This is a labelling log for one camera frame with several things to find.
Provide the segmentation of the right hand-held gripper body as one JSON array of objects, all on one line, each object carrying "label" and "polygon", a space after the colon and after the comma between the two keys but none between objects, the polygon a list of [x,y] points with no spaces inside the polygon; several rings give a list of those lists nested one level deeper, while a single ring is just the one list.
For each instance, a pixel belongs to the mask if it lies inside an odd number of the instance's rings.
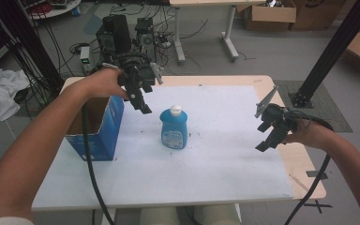
[{"label": "right hand-held gripper body", "polygon": [[261,117],[263,122],[272,122],[272,127],[274,128],[284,125],[289,130],[295,131],[297,129],[297,124],[291,119],[286,118],[286,113],[288,113],[289,110],[286,107],[281,107],[271,102],[277,90],[278,86],[274,85],[273,89],[262,99],[262,101],[256,104],[257,110],[255,117]]}]

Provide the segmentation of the person's right hand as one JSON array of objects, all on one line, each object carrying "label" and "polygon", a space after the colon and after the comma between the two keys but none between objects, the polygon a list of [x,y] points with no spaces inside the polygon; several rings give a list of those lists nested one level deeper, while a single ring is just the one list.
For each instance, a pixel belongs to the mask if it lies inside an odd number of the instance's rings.
[{"label": "person's right hand", "polygon": [[324,142],[328,134],[332,131],[316,122],[308,122],[306,120],[297,121],[297,129],[288,134],[282,141],[287,143],[301,143],[303,145],[323,149]]}]

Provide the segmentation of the person's left hand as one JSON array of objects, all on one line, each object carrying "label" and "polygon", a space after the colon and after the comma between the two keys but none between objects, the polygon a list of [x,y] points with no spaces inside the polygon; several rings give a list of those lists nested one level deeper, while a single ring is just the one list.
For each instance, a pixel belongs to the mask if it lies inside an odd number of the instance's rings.
[{"label": "person's left hand", "polygon": [[122,71],[105,67],[70,86],[83,99],[117,96],[128,99],[127,92],[118,84]]}]

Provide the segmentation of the slim black computer tower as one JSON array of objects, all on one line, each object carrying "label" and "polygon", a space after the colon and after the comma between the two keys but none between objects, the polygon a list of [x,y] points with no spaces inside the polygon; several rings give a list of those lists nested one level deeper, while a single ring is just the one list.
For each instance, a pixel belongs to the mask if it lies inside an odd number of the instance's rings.
[{"label": "slim black computer tower", "polygon": [[153,18],[138,18],[135,26],[136,39],[139,51],[147,55],[153,62],[156,61],[156,42]]}]

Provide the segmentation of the blue cardboard box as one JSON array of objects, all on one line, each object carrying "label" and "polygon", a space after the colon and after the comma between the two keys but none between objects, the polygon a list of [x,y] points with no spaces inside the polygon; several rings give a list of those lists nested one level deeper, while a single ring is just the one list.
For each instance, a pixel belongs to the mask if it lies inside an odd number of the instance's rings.
[{"label": "blue cardboard box", "polygon": [[[95,97],[85,103],[89,153],[94,161],[111,161],[121,127],[124,102],[120,97]],[[79,111],[66,134],[67,141],[86,160],[83,111]]]}]

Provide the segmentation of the large black computer tower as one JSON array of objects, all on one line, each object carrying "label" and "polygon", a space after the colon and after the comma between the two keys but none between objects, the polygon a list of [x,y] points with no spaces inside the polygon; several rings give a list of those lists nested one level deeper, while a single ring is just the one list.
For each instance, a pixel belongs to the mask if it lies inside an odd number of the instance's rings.
[{"label": "large black computer tower", "polygon": [[102,25],[96,32],[98,46],[103,59],[112,55],[128,53],[131,38],[125,15],[110,15],[102,19]]}]

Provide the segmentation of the blue bottle with white cap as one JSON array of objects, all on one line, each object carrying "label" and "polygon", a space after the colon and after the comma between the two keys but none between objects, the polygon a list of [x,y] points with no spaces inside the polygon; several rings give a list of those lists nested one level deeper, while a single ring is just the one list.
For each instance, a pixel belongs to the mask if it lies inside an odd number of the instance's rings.
[{"label": "blue bottle with white cap", "polygon": [[159,117],[162,122],[161,142],[171,149],[184,149],[188,142],[188,115],[180,105],[172,105]]}]

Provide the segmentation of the black tape strip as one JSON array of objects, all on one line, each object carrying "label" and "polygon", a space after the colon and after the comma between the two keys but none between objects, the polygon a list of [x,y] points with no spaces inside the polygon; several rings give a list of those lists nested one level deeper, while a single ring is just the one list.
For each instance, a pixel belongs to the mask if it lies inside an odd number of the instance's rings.
[{"label": "black tape strip", "polygon": [[[319,171],[306,171],[306,173],[307,173],[308,177],[317,177],[319,175]],[[321,180],[328,178],[328,176],[325,172],[320,177],[321,177],[320,178]]]}]

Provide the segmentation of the white power supply unit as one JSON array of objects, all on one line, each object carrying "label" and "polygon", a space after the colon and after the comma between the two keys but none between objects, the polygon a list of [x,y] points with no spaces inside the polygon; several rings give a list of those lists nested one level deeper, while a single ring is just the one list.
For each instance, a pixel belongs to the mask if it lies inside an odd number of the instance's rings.
[{"label": "white power supply unit", "polygon": [[80,60],[82,63],[83,71],[85,73],[90,73],[93,66],[92,66],[92,60],[91,60],[91,56],[90,56],[90,47],[89,46],[81,47]]}]

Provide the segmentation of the black tape cross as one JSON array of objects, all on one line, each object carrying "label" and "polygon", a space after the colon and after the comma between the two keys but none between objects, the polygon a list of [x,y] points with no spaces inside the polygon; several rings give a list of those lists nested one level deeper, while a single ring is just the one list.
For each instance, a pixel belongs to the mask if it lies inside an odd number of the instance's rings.
[{"label": "black tape cross", "polygon": [[321,214],[324,208],[332,208],[331,204],[320,203],[318,200],[314,200],[313,202],[304,203],[305,207],[314,207]]}]

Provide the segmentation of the black metal stand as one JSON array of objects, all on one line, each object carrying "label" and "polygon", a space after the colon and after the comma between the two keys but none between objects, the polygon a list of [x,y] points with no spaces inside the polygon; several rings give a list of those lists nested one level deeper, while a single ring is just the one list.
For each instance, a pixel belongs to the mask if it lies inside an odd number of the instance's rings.
[{"label": "black metal stand", "polygon": [[307,108],[310,105],[314,93],[359,31],[360,0],[356,0],[307,78],[295,93],[290,94],[294,108]]}]

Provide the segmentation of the white desk with metal legs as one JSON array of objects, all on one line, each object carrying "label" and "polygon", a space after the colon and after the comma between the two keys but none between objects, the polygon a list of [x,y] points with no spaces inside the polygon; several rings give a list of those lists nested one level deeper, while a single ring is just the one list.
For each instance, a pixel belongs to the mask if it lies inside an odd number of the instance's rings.
[{"label": "white desk with metal legs", "polygon": [[221,39],[223,44],[226,46],[229,54],[230,60],[234,62],[239,58],[238,51],[233,45],[231,40],[231,32],[233,28],[233,19],[236,11],[237,5],[246,5],[246,4],[257,4],[261,3],[263,0],[170,0],[170,5],[175,8],[174,15],[174,40],[173,45],[175,48],[177,62],[183,64],[186,62],[186,56],[183,51],[183,47],[180,41],[180,8],[181,7],[193,7],[193,6],[228,6],[228,18],[226,30],[221,32]]}]

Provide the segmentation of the open brown cardboard box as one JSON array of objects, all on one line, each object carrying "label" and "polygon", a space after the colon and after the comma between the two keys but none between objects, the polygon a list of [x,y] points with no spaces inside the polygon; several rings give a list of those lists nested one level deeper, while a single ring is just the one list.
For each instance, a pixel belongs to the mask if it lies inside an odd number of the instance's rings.
[{"label": "open brown cardboard box", "polygon": [[293,0],[276,0],[276,5],[253,4],[244,10],[245,27],[249,31],[283,32],[296,21],[296,5]]}]

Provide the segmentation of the round white table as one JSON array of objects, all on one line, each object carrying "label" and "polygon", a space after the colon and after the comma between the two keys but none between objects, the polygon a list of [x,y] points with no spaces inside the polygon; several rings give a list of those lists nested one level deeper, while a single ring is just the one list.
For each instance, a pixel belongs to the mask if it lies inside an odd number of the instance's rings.
[{"label": "round white table", "polygon": [[79,16],[81,14],[80,3],[81,0],[54,0],[53,3],[50,0],[39,0],[27,11],[33,20],[51,18],[68,12]]}]

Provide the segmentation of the closed brown cardboard box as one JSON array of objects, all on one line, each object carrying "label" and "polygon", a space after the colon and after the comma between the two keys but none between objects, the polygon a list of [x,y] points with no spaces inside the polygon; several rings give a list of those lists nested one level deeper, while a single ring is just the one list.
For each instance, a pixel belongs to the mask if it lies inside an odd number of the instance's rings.
[{"label": "closed brown cardboard box", "polygon": [[292,0],[296,5],[296,20],[291,31],[321,31],[328,29],[346,0]]}]

